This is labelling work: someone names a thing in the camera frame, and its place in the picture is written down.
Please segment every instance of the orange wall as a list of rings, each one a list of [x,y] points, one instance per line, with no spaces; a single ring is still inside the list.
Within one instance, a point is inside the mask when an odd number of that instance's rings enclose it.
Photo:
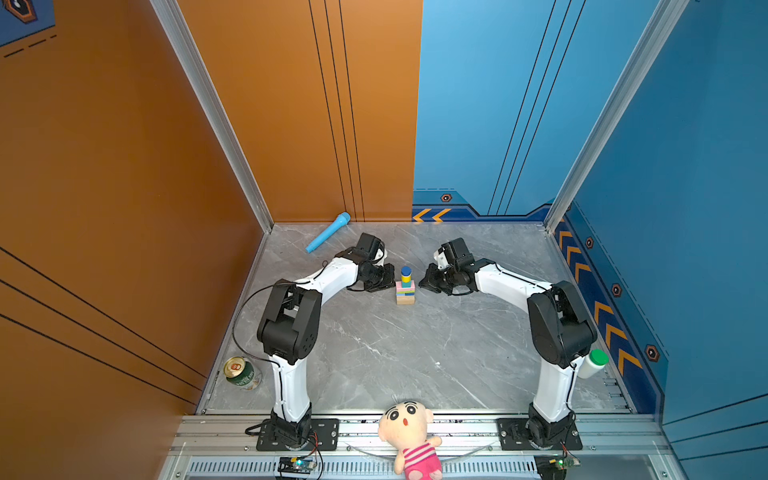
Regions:
[[[0,478],[153,478],[262,232],[150,3],[55,13],[0,48]]]
[[[274,220],[409,220],[421,0],[231,5],[180,1]]]

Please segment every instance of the yellow chevron arrow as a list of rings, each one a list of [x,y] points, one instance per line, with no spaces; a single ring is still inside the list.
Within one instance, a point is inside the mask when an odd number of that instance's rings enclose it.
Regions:
[[[422,215],[423,215],[423,214],[426,214],[426,213],[427,213],[427,212],[429,212],[430,210],[431,210],[431,208],[425,208],[424,210],[422,210],[422,211],[418,212],[418,213],[416,214],[416,216],[415,216],[415,217],[413,217],[413,220],[416,220],[417,222],[423,222],[424,220],[422,220]]]
[[[624,376],[624,360],[629,360],[638,367],[643,368],[643,366],[640,364],[640,360],[634,358],[632,355],[626,353],[622,349],[619,349],[619,373],[621,376]]]
[[[605,345],[608,347],[608,349],[611,349],[611,334],[615,333],[616,335],[619,335],[623,339],[627,339],[627,334],[616,328],[615,326],[606,323],[605,324]]]
[[[565,258],[565,262],[568,266],[571,266],[571,253],[581,253],[581,250],[579,250],[578,247],[568,247],[566,251],[568,252],[568,255]]]
[[[560,232],[560,250],[563,250],[563,237],[573,237],[573,234],[566,230]]]
[[[614,311],[612,308],[610,308],[605,303],[595,302],[594,303],[594,322],[598,325],[600,325],[600,311],[608,312],[611,315],[614,315]]]
[[[592,271],[589,265],[584,265],[583,263],[576,262],[576,283],[578,283],[578,273],[580,270],[586,270],[588,272]]]
[[[448,213],[449,211],[451,211],[451,209],[450,209],[450,208],[446,208],[445,210],[443,210],[443,211],[442,211],[442,212],[440,212],[439,214],[437,214],[437,215],[435,215],[434,217],[432,217],[432,219],[433,219],[435,222],[442,222],[442,219],[441,219],[440,217],[442,217],[443,215],[445,215],[445,214],[446,214],[446,213]]]

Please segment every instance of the doll face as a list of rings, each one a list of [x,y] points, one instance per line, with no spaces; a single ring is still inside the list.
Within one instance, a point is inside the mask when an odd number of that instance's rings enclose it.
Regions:
[[[398,403],[379,420],[379,438],[398,450],[413,449],[424,444],[433,419],[432,410],[421,403]]]

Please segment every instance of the gray marble tabletop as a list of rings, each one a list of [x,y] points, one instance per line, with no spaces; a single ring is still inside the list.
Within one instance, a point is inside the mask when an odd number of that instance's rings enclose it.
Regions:
[[[396,275],[413,269],[418,282],[442,243],[463,237],[475,258],[486,257],[532,278],[569,280],[557,249],[533,223],[351,223],[312,253],[304,247],[324,229],[319,224],[277,224],[250,286],[318,270],[323,260],[356,244],[362,232],[380,238]],[[240,344],[263,356],[256,331],[268,292],[255,296],[240,316]],[[307,388],[315,413],[389,408],[417,399],[432,409],[503,409],[527,412],[537,385],[540,357],[531,341],[528,316],[484,293],[447,296],[417,289],[416,304],[397,306],[395,290],[342,290],[323,306],[317,344],[307,363]],[[239,354],[231,338],[225,359]],[[258,365],[264,380],[247,392],[221,374],[205,404],[209,412],[264,411],[273,404],[270,364]],[[615,408],[609,373],[579,380],[574,408]]]

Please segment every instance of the white bottle with green cap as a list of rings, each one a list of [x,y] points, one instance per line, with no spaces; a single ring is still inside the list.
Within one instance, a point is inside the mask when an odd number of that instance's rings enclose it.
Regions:
[[[588,379],[595,373],[601,371],[608,364],[608,355],[600,349],[594,349],[589,352],[589,356],[584,359],[581,368],[578,370],[578,378]]]

